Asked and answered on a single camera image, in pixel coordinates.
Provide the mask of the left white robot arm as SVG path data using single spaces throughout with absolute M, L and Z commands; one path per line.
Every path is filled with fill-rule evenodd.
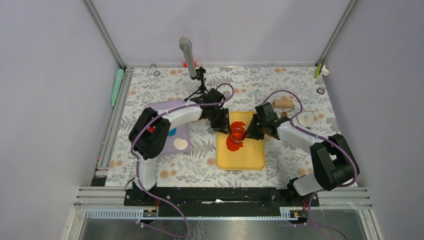
M 173 108 L 143 109 L 128 135 L 130 152 L 136 158 L 134 182 L 139 189 L 135 197 L 142 205 L 148 206 L 155 200 L 152 188 L 157 182 L 156 158 L 166 145 L 169 131 L 189 122 L 208 120 L 215 132 L 230 134 L 229 109 L 223 105 L 231 98 L 231 95 L 226 97 L 212 88 L 208 93 Z

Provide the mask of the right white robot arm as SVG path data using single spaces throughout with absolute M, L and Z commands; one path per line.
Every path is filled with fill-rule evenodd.
M 256 106 L 255 111 L 246 138 L 262 140 L 269 136 L 288 142 L 311 156 L 313 173 L 294 178 L 287 184 L 286 198 L 291 205 L 301 205 L 313 192 L 331 191 L 356 181 L 359 167 L 341 134 L 327 138 L 314 134 L 294 124 L 291 118 L 279 117 L 269 102 Z

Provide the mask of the red dough ball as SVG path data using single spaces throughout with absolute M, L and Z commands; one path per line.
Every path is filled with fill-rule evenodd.
M 229 151 L 236 152 L 244 146 L 245 126 L 246 124 L 242 121 L 234 121 L 230 124 L 231 133 L 226 139 L 226 147 Z

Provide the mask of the wooden dough roller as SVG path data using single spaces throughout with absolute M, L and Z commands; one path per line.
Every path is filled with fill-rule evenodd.
M 295 106 L 293 100 L 290 99 L 276 99 L 272 105 L 282 117 L 288 117 L 288 110 L 292 110 Z

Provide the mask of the metal dough scraper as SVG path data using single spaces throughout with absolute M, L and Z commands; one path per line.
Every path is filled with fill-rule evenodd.
M 315 121 L 315 113 L 313 111 L 303 111 L 296 116 L 297 122 L 304 128 L 309 129 Z

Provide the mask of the yellow tray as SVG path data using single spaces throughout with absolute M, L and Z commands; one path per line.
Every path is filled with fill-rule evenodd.
M 232 111 L 229 123 L 243 122 L 247 130 L 253 112 Z M 218 133 L 216 137 L 216 164 L 226 171 L 259 171 L 266 165 L 266 154 L 263 140 L 245 138 L 243 147 L 237 151 L 229 151 L 226 146 L 228 134 Z

